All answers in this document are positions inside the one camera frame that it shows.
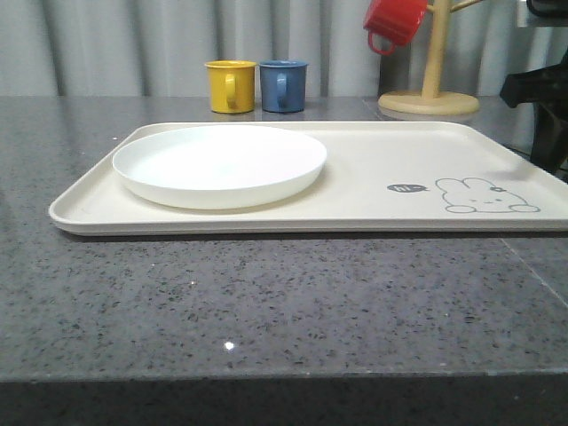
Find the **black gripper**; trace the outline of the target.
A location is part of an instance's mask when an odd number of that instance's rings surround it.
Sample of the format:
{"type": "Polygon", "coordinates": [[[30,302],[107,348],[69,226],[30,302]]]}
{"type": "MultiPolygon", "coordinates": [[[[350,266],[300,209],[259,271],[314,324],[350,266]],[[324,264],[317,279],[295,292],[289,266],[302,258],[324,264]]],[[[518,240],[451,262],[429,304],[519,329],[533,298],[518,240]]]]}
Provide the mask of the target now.
{"type": "Polygon", "coordinates": [[[534,130],[530,161],[556,173],[567,160],[567,65],[510,74],[500,92],[511,108],[531,104],[534,130]]]}

